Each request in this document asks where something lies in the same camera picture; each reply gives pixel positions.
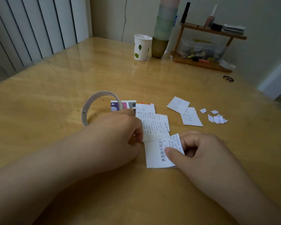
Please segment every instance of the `beige wall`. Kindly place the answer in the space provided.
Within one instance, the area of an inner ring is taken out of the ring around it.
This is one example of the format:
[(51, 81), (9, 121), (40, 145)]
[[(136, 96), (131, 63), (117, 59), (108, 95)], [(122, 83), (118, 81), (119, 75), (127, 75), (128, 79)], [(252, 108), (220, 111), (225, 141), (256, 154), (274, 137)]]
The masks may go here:
[[(91, 0), (93, 35), (121, 41), (126, 0)], [(219, 4), (216, 23), (246, 26), (246, 41), (234, 40), (224, 59), (237, 66), (251, 84), (258, 86), (281, 62), (281, 0), (181, 0), (180, 21), (190, 1), (186, 21), (203, 25), (215, 4)], [(133, 43), (134, 34), (153, 36), (160, 0), (127, 0), (123, 42)], [(173, 49), (179, 24), (172, 30), (169, 50)], [(227, 42), (226, 37), (184, 30), (183, 37)]]

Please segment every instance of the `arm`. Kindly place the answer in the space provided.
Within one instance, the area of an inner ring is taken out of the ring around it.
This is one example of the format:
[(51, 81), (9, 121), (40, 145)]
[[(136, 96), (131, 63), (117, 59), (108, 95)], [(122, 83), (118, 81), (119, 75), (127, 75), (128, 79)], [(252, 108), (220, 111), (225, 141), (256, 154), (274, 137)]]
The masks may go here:
[(32, 224), (67, 186), (130, 162), (139, 154), (142, 130), (133, 110), (113, 112), (1, 168), (0, 224)]
[(180, 134), (185, 155), (167, 147), (167, 157), (240, 224), (280, 224), (281, 208), (266, 197), (223, 141), (214, 135)]

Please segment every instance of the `transparent plastic box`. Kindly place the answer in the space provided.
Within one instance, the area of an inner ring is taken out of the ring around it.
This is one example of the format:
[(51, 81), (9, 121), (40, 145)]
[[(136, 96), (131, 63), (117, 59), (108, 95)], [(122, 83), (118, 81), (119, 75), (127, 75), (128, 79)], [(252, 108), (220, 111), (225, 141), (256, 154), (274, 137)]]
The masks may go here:
[(226, 46), (197, 39), (191, 41), (181, 39), (177, 50), (182, 58), (196, 57), (210, 62), (220, 62), (225, 54)]

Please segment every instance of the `white cap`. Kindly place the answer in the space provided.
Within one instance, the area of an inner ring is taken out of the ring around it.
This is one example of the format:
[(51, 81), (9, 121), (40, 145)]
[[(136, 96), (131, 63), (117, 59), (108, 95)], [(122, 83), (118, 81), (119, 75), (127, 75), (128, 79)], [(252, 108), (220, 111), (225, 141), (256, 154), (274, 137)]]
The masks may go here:
[(212, 13), (211, 13), (211, 16), (214, 16), (214, 15), (215, 15), (216, 10), (217, 10), (217, 5), (214, 6), (213, 11), (212, 11)]

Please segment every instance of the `paper cup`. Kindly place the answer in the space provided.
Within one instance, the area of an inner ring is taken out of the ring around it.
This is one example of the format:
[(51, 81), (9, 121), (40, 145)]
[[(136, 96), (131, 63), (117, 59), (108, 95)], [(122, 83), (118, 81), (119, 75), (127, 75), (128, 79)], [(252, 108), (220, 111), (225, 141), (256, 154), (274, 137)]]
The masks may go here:
[(152, 38), (147, 35), (134, 35), (134, 58), (139, 61), (145, 61)]

